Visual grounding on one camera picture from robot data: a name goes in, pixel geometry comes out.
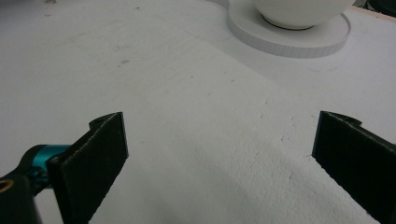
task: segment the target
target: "white round base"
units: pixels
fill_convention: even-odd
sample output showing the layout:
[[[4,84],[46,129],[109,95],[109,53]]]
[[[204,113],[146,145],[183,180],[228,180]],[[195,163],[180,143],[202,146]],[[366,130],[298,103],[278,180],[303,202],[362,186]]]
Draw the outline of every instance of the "white round base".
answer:
[[[230,30],[241,41],[255,49],[282,57],[318,58],[331,55],[345,45],[351,29],[344,14],[312,28],[296,31],[272,25],[248,0],[208,1],[228,10]]]

